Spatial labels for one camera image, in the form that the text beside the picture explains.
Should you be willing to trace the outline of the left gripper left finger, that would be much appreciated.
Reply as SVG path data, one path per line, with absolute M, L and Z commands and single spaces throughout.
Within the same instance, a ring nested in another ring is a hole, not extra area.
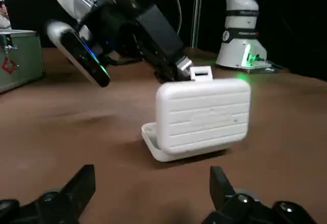
M 2 199 L 1 223 L 79 223 L 94 193 L 95 166 L 84 165 L 61 190 L 42 194 L 29 204 Z

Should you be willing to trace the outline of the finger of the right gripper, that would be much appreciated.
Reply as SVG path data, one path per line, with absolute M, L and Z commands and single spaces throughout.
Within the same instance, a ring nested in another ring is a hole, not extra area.
M 155 63 L 153 64 L 154 76 L 160 83 L 174 82 L 179 80 L 177 65 L 175 63 Z
M 176 65 L 176 81 L 189 81 L 191 79 L 190 68 L 193 66 L 193 62 L 187 56 L 182 56 L 175 60 Z

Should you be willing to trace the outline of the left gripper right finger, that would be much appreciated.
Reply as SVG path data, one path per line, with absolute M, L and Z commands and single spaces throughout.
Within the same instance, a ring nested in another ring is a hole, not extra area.
M 272 207 L 246 191 L 236 191 L 223 169 L 211 166 L 209 193 L 215 210 L 204 223 L 317 223 L 301 205 L 279 200 Z

